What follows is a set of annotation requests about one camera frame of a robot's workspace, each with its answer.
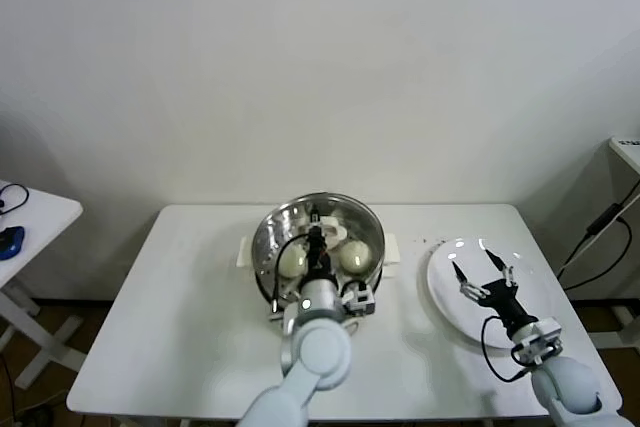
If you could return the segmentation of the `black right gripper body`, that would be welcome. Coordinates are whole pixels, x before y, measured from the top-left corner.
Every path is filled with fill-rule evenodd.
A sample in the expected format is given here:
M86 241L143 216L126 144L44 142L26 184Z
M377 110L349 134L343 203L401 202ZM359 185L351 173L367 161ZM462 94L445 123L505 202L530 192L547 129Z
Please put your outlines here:
M478 301L478 304L481 307L493 309L497 313L510 340L523 327L539 321L537 317L530 315L517 300L518 286L516 284L508 286L504 279L500 279L483 285L482 289L483 297Z

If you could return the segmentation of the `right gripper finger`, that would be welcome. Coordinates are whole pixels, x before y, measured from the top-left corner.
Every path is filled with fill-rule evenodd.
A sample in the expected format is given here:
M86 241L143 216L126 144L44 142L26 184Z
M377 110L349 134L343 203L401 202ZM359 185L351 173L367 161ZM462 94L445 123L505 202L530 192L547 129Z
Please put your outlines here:
M452 262L455 276L460 284L460 292L470 300L481 300L488 297L488 290L471 283L458 264Z
M506 286L515 287L516 282L513 275L513 267L510 265L507 265L501 257L493 253L488 248L485 248L484 252L488 256L490 261L493 263L493 265L496 267L496 269L502 274L502 277L503 277L503 280L505 281Z

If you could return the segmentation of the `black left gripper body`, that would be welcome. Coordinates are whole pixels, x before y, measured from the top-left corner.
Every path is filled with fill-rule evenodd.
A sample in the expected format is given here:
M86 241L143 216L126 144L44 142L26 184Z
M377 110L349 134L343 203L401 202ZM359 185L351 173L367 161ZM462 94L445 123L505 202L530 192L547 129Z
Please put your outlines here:
M320 227L311 227L307 234L308 279L328 279L331 276L331 260L327 254L325 237Z

